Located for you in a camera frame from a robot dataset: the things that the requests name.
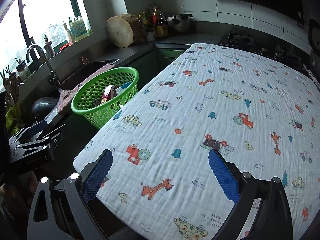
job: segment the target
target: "towel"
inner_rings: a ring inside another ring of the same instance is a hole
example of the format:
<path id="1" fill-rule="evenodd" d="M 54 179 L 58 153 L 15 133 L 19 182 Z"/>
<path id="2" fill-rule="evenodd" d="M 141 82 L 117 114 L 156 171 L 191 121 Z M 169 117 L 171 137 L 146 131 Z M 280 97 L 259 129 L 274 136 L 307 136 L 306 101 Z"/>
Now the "towel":
<path id="1" fill-rule="evenodd" d="M 65 115 L 69 112 L 71 107 L 71 101 L 73 97 L 76 95 L 80 87 L 82 87 L 84 84 L 86 84 L 89 80 L 94 78 L 95 76 L 101 74 L 102 72 L 105 72 L 109 69 L 114 68 L 115 65 L 113 64 L 105 64 L 103 67 L 98 69 L 96 72 L 91 74 L 89 77 L 87 77 L 85 80 L 83 80 L 80 84 L 76 85 L 76 87 L 72 90 L 63 90 L 60 93 L 59 102 L 57 104 L 57 112 L 60 115 Z"/>

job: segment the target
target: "metal screw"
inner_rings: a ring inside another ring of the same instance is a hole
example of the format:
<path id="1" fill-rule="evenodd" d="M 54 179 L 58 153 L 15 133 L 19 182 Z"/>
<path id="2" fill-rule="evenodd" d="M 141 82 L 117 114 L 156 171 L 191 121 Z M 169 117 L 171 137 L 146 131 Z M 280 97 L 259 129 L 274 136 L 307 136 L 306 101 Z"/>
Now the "metal screw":
<path id="1" fill-rule="evenodd" d="M 251 173 L 249 172 L 242 173 L 242 176 L 244 176 L 246 179 L 250 179 L 252 177 Z"/>
<path id="2" fill-rule="evenodd" d="M 275 183 L 280 183 L 281 180 L 280 180 L 278 177 L 274 177 L 274 178 L 273 178 L 273 181 L 274 181 Z"/>
<path id="3" fill-rule="evenodd" d="M 48 181 L 48 177 L 43 177 L 40 181 L 41 183 L 46 183 Z"/>
<path id="4" fill-rule="evenodd" d="M 70 179 L 77 179 L 79 177 L 79 173 L 74 172 L 70 175 Z"/>

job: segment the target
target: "pressure cooker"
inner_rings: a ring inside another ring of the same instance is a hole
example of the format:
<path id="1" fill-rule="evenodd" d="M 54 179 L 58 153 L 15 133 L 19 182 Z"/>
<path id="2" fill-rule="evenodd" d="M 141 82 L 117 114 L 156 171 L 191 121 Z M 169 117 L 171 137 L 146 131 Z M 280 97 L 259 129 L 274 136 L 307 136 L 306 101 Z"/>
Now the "pressure cooker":
<path id="1" fill-rule="evenodd" d="M 172 33 L 188 33 L 190 32 L 190 18 L 193 15 L 190 13 L 174 14 L 167 18 L 169 30 Z"/>

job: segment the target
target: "white cloth with cartoon print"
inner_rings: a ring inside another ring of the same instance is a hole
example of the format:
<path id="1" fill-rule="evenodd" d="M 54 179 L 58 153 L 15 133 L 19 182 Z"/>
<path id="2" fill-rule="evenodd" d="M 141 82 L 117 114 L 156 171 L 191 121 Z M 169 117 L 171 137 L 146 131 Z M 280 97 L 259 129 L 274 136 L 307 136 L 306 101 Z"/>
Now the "white cloth with cartoon print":
<path id="1" fill-rule="evenodd" d="M 299 239 L 320 208 L 319 138 L 320 93 L 309 78 L 256 54 L 197 43 L 124 105 L 74 167 L 80 172 L 111 149 L 97 194 L 111 212 L 147 239 L 211 239 L 234 205 L 208 164 L 218 148 L 241 172 L 282 180 Z"/>

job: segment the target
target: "faucet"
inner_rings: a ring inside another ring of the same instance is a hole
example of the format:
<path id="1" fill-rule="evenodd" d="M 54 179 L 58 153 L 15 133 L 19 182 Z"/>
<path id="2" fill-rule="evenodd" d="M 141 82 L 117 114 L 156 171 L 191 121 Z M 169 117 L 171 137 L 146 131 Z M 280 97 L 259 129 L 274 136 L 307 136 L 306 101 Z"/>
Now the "faucet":
<path id="1" fill-rule="evenodd" d="M 49 63 L 49 60 L 47 59 L 47 57 L 46 57 L 43 49 L 42 49 L 39 45 L 37 45 L 37 44 L 31 44 L 31 45 L 29 46 L 29 48 L 27 49 L 27 63 L 30 62 L 29 52 L 30 52 L 30 50 L 31 50 L 32 48 L 36 48 L 38 52 L 41 52 L 42 57 L 44 58 L 45 62 L 47 63 L 47 66 L 48 66 L 48 68 L 49 68 L 49 70 L 50 70 L 50 80 L 49 80 L 50 85 L 53 86 L 53 85 L 55 84 L 55 82 L 57 82 L 58 85 L 60 85 L 60 84 L 61 84 L 61 81 L 60 81 L 57 73 L 52 69 L 52 67 L 51 67 L 51 65 L 50 65 L 50 63 Z"/>

